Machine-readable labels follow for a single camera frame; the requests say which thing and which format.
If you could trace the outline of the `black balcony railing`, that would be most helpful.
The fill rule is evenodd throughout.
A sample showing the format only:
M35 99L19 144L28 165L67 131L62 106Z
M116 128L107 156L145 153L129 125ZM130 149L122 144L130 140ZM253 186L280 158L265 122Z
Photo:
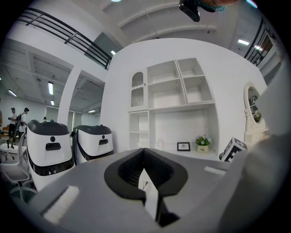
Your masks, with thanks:
M258 66L273 47L272 40L275 38L276 36L273 29L265 19L261 17L257 33L248 51L244 55L244 58L253 65Z
M17 19L60 39L62 43L85 55L105 70L109 69L112 56L78 30L56 17L35 8L27 8Z

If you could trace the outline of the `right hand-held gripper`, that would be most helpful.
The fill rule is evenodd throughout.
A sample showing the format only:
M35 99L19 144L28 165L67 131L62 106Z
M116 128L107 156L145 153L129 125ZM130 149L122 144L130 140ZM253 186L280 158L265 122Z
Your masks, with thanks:
M224 152L219 155L219 159L223 162L232 162L235 154L243 150L247 150L247 145L242 141L232 137L224 149Z

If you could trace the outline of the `potted flower plant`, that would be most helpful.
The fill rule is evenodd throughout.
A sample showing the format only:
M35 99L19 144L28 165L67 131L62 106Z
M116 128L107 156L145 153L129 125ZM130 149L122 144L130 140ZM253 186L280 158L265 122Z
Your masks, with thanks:
M200 153L208 153L210 144L211 138L206 137L206 135L196 138L197 151Z

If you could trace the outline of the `white framed oval mirror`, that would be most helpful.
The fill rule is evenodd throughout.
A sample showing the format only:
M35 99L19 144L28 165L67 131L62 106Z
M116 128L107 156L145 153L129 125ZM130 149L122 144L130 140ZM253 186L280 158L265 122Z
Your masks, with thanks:
M244 103L246 116L246 130L268 129L266 122L258 110L256 101L260 97L253 82L249 81L244 87Z

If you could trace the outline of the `black picture frame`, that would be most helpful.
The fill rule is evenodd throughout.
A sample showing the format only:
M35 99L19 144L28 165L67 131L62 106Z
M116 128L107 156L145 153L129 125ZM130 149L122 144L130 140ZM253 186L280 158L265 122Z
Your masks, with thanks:
M177 151L179 152L189 152L191 150L189 142L178 142Z

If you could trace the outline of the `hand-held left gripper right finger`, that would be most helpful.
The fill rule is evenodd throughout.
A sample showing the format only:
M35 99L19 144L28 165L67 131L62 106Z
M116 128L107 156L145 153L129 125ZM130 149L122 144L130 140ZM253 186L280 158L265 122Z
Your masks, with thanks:
M237 233L235 204L247 153L232 162L196 159L145 149L147 172L158 186L159 226L147 233Z

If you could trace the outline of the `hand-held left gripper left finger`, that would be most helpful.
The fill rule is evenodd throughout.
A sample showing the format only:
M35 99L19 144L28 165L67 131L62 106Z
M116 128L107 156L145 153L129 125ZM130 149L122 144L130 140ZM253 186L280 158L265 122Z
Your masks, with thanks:
M69 207L57 217L54 232L61 233L153 233L160 226L141 200L124 199L106 184L104 173L113 162L131 152L116 153L82 163L48 184L36 194L29 207L44 216L50 207Z

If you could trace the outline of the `white office chair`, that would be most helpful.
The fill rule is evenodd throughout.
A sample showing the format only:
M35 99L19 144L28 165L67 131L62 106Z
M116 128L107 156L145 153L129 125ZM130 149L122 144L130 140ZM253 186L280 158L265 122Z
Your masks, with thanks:
M13 185L13 188L8 191L9 195L19 197L24 202L26 192L34 195L38 193L29 171L27 148L24 146L25 136L26 133L24 132L19 141L17 158L0 164L2 177Z

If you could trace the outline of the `white and black service robot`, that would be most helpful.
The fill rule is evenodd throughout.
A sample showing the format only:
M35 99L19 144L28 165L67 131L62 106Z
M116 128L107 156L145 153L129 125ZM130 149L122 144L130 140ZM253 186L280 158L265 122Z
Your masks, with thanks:
M76 126L71 136L76 165L114 154L112 131L106 126Z
M66 125L32 120L26 139L29 169L38 192L75 167Z

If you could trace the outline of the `white desk with hutch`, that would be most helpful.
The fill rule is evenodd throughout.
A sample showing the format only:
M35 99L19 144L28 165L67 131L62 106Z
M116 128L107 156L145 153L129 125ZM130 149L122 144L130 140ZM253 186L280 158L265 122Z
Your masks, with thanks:
M214 96L197 58L166 61L129 76L129 149L177 151L178 142L211 138L218 155L219 124Z

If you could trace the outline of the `white ornate chair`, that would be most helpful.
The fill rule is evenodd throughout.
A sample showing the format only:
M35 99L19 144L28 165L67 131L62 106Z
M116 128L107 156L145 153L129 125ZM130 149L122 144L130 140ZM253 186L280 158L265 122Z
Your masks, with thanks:
M245 131L245 142L255 143L267 139L269 136L268 129L248 130Z

